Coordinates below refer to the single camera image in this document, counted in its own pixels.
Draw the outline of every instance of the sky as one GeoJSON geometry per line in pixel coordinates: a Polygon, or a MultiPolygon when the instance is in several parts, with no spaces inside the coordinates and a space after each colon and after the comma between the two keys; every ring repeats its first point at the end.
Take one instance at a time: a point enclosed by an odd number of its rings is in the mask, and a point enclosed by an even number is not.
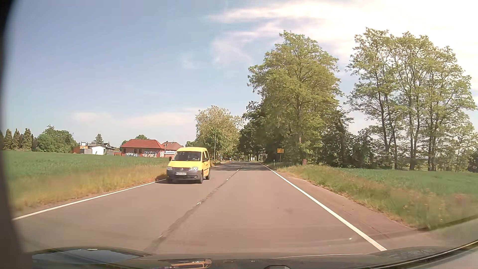
{"type": "MultiPolygon", "coordinates": [[[[242,115],[260,100],[247,68],[283,30],[339,58],[345,94],[357,81],[345,72],[355,34],[369,27],[428,35],[451,46],[478,100],[474,13],[464,0],[19,0],[7,25],[1,129],[36,136],[51,124],[76,141],[100,133],[119,146],[144,134],[184,145],[196,137],[198,110],[242,115]]],[[[478,112],[469,115],[478,126],[478,112]]],[[[350,116],[353,133],[370,124],[350,116]]]]}

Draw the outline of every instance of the road crack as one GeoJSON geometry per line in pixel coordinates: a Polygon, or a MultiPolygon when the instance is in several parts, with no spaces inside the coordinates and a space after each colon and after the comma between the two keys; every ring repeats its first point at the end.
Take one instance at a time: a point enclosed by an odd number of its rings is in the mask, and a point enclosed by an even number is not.
{"type": "MultiPolygon", "coordinates": [[[[238,171],[235,171],[234,174],[232,174],[229,178],[233,177],[238,171]]],[[[160,237],[158,237],[157,239],[153,240],[151,242],[151,244],[149,246],[147,246],[144,251],[146,252],[149,252],[149,253],[156,253],[156,251],[159,249],[159,246],[162,242],[164,242],[169,235],[171,235],[177,228],[179,228],[181,226],[181,224],[183,224],[201,205],[204,204],[204,202],[211,198],[211,196],[214,195],[214,193],[216,193],[217,190],[219,190],[219,188],[221,188],[227,181],[225,180],[223,183],[221,183],[221,185],[215,187],[208,195],[206,195],[205,198],[203,198],[201,201],[199,201],[193,208],[191,208],[190,210],[186,211],[186,213],[180,217],[179,219],[177,219],[173,224],[171,224],[162,234],[160,237]]]]}

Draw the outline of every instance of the red roof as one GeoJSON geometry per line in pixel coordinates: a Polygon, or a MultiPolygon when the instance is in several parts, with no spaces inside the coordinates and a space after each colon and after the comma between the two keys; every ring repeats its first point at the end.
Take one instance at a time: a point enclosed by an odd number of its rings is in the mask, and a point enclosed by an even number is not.
{"type": "Polygon", "coordinates": [[[169,149],[169,150],[178,150],[183,147],[178,142],[168,142],[167,146],[166,146],[166,142],[164,142],[161,145],[166,147],[166,149],[169,149]]]}
{"type": "Polygon", "coordinates": [[[130,139],[121,147],[164,148],[156,139],[130,139]]]}

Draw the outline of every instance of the van front bumper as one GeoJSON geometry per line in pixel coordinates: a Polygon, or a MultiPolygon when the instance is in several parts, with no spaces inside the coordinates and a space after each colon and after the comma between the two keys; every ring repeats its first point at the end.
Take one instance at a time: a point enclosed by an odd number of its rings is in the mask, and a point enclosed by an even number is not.
{"type": "Polygon", "coordinates": [[[200,171],[191,170],[167,170],[167,175],[170,179],[181,180],[197,180],[199,179],[200,171]],[[186,173],[185,175],[177,175],[177,173],[186,173]]]}

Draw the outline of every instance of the white lane marking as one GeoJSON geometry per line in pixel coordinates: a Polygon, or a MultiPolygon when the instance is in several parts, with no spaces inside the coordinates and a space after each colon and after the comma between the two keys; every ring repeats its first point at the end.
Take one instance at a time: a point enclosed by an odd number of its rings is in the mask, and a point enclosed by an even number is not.
{"type": "Polygon", "coordinates": [[[62,208],[62,207],[65,207],[65,206],[69,206],[69,205],[72,205],[72,204],[81,203],[81,202],[86,202],[86,201],[89,201],[89,200],[93,200],[93,199],[96,199],[96,198],[100,198],[100,197],[112,195],[112,194],[115,194],[115,193],[118,193],[118,192],[122,192],[122,191],[128,191],[128,190],[131,190],[131,189],[134,189],[134,188],[146,186],[146,185],[153,184],[153,183],[156,183],[156,182],[159,182],[159,181],[163,181],[163,180],[166,180],[166,179],[162,179],[162,180],[158,180],[158,181],[154,181],[154,182],[142,184],[142,185],[139,185],[139,186],[134,186],[134,187],[127,188],[127,189],[124,189],[124,190],[120,190],[120,191],[115,191],[115,192],[111,192],[111,193],[106,193],[106,194],[99,195],[99,196],[95,196],[95,197],[91,197],[91,198],[88,198],[88,199],[83,199],[83,200],[79,200],[79,201],[75,201],[75,202],[71,202],[71,203],[67,203],[67,204],[62,204],[62,205],[59,205],[59,206],[56,206],[56,207],[52,207],[52,208],[40,210],[40,211],[37,211],[37,212],[33,212],[33,213],[30,213],[30,214],[26,214],[26,215],[23,215],[23,216],[20,216],[20,217],[16,217],[16,218],[13,218],[12,220],[13,220],[13,221],[20,220],[20,219],[23,219],[23,218],[26,218],[26,217],[34,216],[34,215],[37,215],[37,214],[40,214],[40,213],[48,212],[48,211],[55,210],[55,209],[58,209],[58,208],[62,208]]]}
{"type": "Polygon", "coordinates": [[[386,248],[384,248],[382,245],[380,245],[379,243],[377,243],[377,241],[373,240],[372,238],[370,238],[370,236],[366,235],[364,232],[360,231],[357,227],[353,226],[351,223],[349,223],[348,221],[346,221],[344,218],[342,218],[341,216],[339,216],[337,213],[335,213],[334,211],[332,211],[331,209],[329,209],[328,207],[326,207],[324,204],[322,204],[321,202],[317,201],[314,197],[310,196],[307,192],[301,190],[299,187],[295,186],[294,184],[292,184],[290,181],[288,181],[287,179],[285,179],[283,176],[279,175],[276,171],[270,169],[269,167],[267,167],[270,171],[274,172],[274,174],[278,175],[281,179],[285,180],[285,182],[289,183],[292,185],[292,187],[298,189],[301,193],[305,194],[307,197],[309,197],[312,201],[316,202],[318,205],[320,205],[323,209],[327,210],[327,212],[329,212],[330,214],[332,214],[332,216],[336,217],[338,220],[340,220],[343,224],[345,224],[347,227],[349,227],[350,229],[352,229],[352,231],[356,232],[359,236],[363,237],[363,239],[367,240],[370,244],[372,244],[374,247],[376,247],[378,250],[380,251],[384,251],[384,250],[387,250],[386,248]]]}
{"type": "Polygon", "coordinates": [[[317,257],[317,256],[341,256],[341,255],[363,255],[363,254],[361,254],[361,253],[352,253],[352,254],[321,254],[321,255],[287,256],[287,257],[278,257],[278,258],[273,258],[273,259],[296,258],[296,257],[317,257]]]}

